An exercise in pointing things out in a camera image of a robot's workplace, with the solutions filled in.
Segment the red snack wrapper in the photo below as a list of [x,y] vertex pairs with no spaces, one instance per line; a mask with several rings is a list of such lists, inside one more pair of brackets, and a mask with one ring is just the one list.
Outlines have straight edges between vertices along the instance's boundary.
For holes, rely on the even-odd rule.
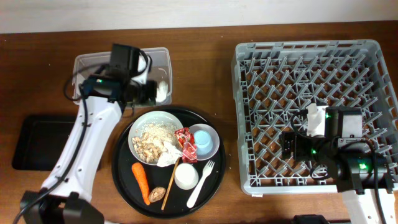
[[189,128],[178,129],[175,132],[178,143],[182,148],[182,160],[184,163],[196,163],[197,162],[197,146],[195,144],[195,138],[190,132]]

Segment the pink small bowl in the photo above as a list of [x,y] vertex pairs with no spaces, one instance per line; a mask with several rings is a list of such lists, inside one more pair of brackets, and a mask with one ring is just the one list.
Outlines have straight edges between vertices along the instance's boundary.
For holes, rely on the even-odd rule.
[[211,135],[211,138],[213,141],[213,147],[209,153],[207,153],[205,155],[197,154],[198,161],[205,161],[207,159],[210,159],[218,152],[218,148],[220,146],[220,137],[218,136],[218,133],[215,131],[214,128],[212,128],[211,126],[209,126],[207,124],[194,124],[193,126],[190,126],[189,129],[190,129],[190,132],[193,134],[193,136],[194,136],[194,133],[199,130],[206,131]]

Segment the white plastic fork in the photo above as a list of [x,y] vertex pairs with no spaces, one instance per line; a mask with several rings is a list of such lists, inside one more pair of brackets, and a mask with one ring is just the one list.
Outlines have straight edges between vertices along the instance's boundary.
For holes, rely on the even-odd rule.
[[213,168],[214,168],[215,162],[209,160],[206,165],[204,166],[202,170],[202,177],[198,181],[196,187],[194,188],[193,192],[191,193],[190,197],[187,200],[187,207],[192,208],[197,201],[197,198],[199,196],[200,190],[203,187],[203,184],[206,180],[206,178],[211,174]]

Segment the white cup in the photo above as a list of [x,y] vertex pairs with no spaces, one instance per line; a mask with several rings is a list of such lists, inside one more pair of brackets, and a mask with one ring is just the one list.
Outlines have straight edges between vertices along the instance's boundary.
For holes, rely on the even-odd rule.
[[197,170],[188,163],[181,163],[177,166],[174,181],[182,190],[190,190],[198,183]]

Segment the light blue cup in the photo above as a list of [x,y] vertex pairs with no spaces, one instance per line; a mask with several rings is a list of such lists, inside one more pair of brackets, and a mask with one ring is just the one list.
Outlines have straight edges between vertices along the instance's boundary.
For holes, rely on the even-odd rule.
[[205,155],[212,150],[213,141],[208,132],[199,130],[194,133],[194,139],[197,146],[198,155]]

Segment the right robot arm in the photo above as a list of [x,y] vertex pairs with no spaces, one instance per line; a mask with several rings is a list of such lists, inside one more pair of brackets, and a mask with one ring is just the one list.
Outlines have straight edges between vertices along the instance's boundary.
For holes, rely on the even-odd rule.
[[360,108],[317,106],[295,112],[303,116],[306,131],[295,125],[279,136],[283,159],[312,161],[310,177],[332,179],[351,223],[396,223],[394,183],[387,159],[363,134]]

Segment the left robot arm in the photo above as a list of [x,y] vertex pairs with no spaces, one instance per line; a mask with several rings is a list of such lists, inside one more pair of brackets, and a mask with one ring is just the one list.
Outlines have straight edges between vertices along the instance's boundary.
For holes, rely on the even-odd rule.
[[14,223],[106,223],[91,204],[104,148],[127,106],[155,104],[157,83],[147,79],[152,58],[137,47],[113,44],[109,62],[94,67],[78,86],[78,115],[60,158],[39,192],[24,193]]

